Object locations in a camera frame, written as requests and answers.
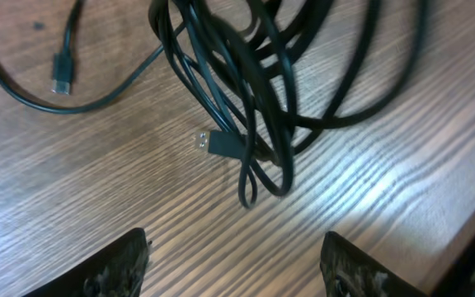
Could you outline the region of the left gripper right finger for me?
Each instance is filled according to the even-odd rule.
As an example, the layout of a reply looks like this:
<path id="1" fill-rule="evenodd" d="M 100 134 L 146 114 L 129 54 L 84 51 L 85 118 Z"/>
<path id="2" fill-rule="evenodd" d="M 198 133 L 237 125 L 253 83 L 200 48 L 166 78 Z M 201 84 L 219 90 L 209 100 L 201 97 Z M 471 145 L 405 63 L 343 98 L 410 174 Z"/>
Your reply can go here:
<path id="1" fill-rule="evenodd" d="M 327 297 L 426 296 L 334 231 L 325 234 L 319 266 Z"/>

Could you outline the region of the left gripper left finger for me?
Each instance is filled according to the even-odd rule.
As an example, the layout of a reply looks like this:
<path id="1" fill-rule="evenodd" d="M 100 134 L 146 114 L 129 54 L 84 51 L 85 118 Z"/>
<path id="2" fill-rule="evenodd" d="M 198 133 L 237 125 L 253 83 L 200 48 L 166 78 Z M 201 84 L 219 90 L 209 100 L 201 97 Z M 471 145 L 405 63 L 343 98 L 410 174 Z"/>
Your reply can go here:
<path id="1" fill-rule="evenodd" d="M 134 228 L 29 296 L 135 297 L 140 295 L 151 243 Z"/>

